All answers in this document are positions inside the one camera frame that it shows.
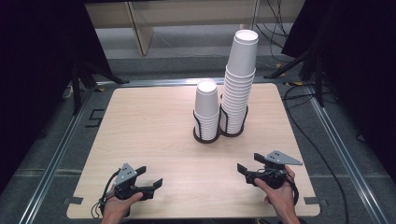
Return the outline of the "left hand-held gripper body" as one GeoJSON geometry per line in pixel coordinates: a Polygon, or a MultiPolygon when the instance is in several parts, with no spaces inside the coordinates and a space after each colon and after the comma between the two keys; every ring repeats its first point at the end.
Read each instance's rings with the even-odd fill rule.
{"type": "Polygon", "coordinates": [[[128,163],[124,163],[120,168],[120,171],[114,182],[115,196],[118,199],[127,200],[137,192],[141,192],[143,194],[141,201],[153,198],[154,190],[150,190],[149,187],[138,187],[135,184],[136,179],[139,177],[135,170],[136,169],[134,169],[128,163]]]}

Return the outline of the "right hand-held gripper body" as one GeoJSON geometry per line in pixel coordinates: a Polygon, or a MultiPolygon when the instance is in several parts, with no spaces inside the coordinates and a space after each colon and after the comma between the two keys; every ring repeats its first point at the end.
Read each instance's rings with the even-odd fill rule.
{"type": "Polygon", "coordinates": [[[256,186],[254,180],[259,178],[264,181],[272,189],[279,189],[283,183],[286,181],[288,172],[285,168],[286,165],[302,165],[301,161],[294,159],[293,157],[274,150],[271,153],[264,156],[265,162],[262,169],[257,171],[249,171],[244,174],[246,182],[256,186]]]}

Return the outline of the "black wire cup rack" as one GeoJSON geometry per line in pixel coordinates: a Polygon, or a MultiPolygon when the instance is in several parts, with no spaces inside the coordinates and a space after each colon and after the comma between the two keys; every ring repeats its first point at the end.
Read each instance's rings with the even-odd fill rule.
{"type": "Polygon", "coordinates": [[[245,128],[248,106],[242,110],[243,114],[234,121],[232,114],[227,112],[222,105],[219,105],[217,111],[215,111],[215,102],[213,96],[195,96],[192,112],[195,124],[192,132],[195,140],[203,144],[213,143],[221,135],[236,137],[245,128]]]}

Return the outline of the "tall stack of paper cups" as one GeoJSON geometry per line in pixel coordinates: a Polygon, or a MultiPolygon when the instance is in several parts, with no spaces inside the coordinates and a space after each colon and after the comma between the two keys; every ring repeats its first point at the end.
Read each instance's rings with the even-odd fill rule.
{"type": "Polygon", "coordinates": [[[256,73],[258,40],[256,32],[246,29],[237,31],[233,37],[220,105],[220,128],[228,135],[237,135],[243,130],[256,73]]]}

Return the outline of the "short stack of paper cups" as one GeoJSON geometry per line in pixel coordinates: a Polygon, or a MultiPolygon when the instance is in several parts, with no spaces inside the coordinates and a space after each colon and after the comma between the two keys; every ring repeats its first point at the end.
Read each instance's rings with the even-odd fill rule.
{"type": "Polygon", "coordinates": [[[218,134],[219,99],[217,83],[204,79],[197,84],[195,95],[195,135],[201,141],[211,141],[218,134]]]}

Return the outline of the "person's right hand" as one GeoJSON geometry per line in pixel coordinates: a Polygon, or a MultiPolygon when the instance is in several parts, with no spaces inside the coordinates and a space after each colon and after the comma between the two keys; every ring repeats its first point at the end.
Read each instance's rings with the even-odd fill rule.
{"type": "Polygon", "coordinates": [[[262,189],[266,196],[264,197],[265,204],[271,204],[279,220],[282,217],[297,217],[294,208],[293,189],[289,182],[284,182],[279,189],[270,188],[264,181],[256,178],[255,184],[262,189]]]}

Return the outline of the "person's left hand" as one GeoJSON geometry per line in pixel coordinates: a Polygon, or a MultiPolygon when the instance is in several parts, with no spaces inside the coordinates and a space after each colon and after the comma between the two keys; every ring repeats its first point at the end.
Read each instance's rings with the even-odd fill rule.
{"type": "Polygon", "coordinates": [[[116,197],[110,198],[106,202],[104,217],[122,217],[124,218],[132,204],[138,202],[143,197],[141,192],[137,192],[127,200],[119,200],[116,197]]]}

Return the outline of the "black metal stand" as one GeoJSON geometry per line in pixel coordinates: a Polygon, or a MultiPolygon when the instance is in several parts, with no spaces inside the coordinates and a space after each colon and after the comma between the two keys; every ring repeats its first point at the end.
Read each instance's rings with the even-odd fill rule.
{"type": "Polygon", "coordinates": [[[302,81],[307,81],[314,77],[315,97],[318,104],[323,107],[323,92],[322,92],[322,58],[319,51],[315,48],[310,48],[303,52],[299,57],[292,60],[290,63],[277,69],[273,74],[264,76],[264,78],[277,78],[285,74],[291,68],[294,68],[299,63],[303,64],[299,77],[302,81]]]}
{"type": "Polygon", "coordinates": [[[104,70],[89,62],[75,62],[71,68],[71,83],[74,99],[74,115],[82,108],[79,84],[82,83],[85,88],[92,89],[97,86],[93,75],[101,75],[117,84],[127,84],[129,80],[124,80],[114,76],[110,71],[104,70]]]}

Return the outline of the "dark curtain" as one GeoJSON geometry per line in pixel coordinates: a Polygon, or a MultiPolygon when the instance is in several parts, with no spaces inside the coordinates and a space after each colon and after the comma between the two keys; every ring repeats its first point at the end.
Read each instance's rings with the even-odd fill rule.
{"type": "Polygon", "coordinates": [[[282,52],[308,50],[326,18],[325,73],[396,183],[396,0],[305,0],[282,52]]]}
{"type": "Polygon", "coordinates": [[[78,70],[111,69],[89,0],[0,0],[0,194],[78,70]]]}

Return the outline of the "beige wooden shelf unit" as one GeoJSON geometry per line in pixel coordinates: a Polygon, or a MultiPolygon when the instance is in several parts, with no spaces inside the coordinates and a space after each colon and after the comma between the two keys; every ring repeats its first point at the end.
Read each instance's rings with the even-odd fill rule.
{"type": "Polygon", "coordinates": [[[153,29],[161,26],[292,23],[305,0],[119,0],[87,3],[96,29],[131,28],[138,52],[148,53],[153,29]]]}

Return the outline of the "metal floor rail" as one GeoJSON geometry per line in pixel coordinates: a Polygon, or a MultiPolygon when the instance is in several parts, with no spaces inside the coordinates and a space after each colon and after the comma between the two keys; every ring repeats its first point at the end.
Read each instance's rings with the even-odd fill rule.
{"type": "Polygon", "coordinates": [[[43,203],[47,192],[50,188],[50,184],[52,183],[53,178],[55,177],[56,171],[61,160],[64,157],[64,154],[71,142],[72,136],[75,133],[79,122],[82,118],[83,111],[92,97],[93,89],[85,90],[85,93],[82,98],[82,103],[80,108],[75,112],[75,114],[70,119],[68,126],[64,132],[64,135],[61,138],[60,143],[56,147],[54,154],[49,162],[49,165],[44,170],[40,181],[35,188],[33,196],[28,201],[28,204],[24,210],[24,213],[21,216],[19,224],[33,224],[35,220],[35,216],[43,203]]]}
{"type": "Polygon", "coordinates": [[[378,199],[375,197],[372,188],[369,186],[362,172],[358,168],[357,163],[348,152],[344,141],[334,127],[326,109],[319,104],[317,99],[312,101],[312,105],[371,220],[374,224],[390,224],[389,219],[379,205],[378,199]]]}

